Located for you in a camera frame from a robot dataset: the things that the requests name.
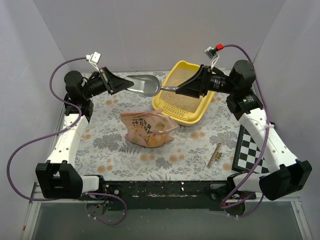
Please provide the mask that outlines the silver metal scoop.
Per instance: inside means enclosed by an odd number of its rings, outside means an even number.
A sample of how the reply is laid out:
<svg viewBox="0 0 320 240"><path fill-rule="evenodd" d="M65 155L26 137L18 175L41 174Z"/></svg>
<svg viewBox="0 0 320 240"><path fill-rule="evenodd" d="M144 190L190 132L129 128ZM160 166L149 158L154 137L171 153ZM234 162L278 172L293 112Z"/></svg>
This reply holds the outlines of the silver metal scoop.
<svg viewBox="0 0 320 240"><path fill-rule="evenodd" d="M139 94L142 97L154 97L160 91L176 92L176 86L162 86L161 81L154 75L127 75L126 79L132 81L134 85L126 90L132 93Z"/></svg>

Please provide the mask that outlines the pink cat litter bag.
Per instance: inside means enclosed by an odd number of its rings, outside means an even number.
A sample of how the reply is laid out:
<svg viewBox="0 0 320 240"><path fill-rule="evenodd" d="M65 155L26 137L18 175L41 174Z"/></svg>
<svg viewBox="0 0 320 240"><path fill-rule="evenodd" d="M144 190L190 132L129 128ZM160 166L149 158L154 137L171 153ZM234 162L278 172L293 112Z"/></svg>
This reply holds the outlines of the pink cat litter bag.
<svg viewBox="0 0 320 240"><path fill-rule="evenodd" d="M125 139L145 148L158 148L174 140L171 133L179 125L161 110L121 112L120 120L127 128Z"/></svg>

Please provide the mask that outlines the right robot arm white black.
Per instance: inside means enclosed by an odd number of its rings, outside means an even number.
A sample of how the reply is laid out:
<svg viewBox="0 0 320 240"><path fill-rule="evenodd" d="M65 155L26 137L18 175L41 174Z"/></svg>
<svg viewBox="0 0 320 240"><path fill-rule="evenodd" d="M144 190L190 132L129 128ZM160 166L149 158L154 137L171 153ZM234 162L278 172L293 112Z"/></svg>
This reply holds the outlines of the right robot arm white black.
<svg viewBox="0 0 320 240"><path fill-rule="evenodd" d="M237 199L245 191L258 192L273 201L302 190L312 166L307 160L300 161L270 124L267 107L251 89L255 80L254 66L247 60L238 60L229 75L216 67L201 65L195 75L178 85L175 93L193 98L204 97L209 91L228 95L229 111L253 138L268 173L251 169L249 173L229 176L227 195Z"/></svg>

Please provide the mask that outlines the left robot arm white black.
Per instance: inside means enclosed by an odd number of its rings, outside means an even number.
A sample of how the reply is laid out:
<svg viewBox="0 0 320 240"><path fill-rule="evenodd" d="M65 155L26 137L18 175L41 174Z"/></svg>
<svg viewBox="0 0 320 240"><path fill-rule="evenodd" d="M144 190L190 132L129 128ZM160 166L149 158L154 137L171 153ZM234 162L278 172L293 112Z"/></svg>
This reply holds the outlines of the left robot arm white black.
<svg viewBox="0 0 320 240"><path fill-rule="evenodd" d="M46 199L79 199L88 193L101 200L106 196L104 178L90 174L81 176L75 169L76 154L94 109L92 98L102 93L116 94L134 86L130 80L118 77L106 67L86 79L72 70L64 76L66 102L63 133L44 163L36 166L35 173Z"/></svg>

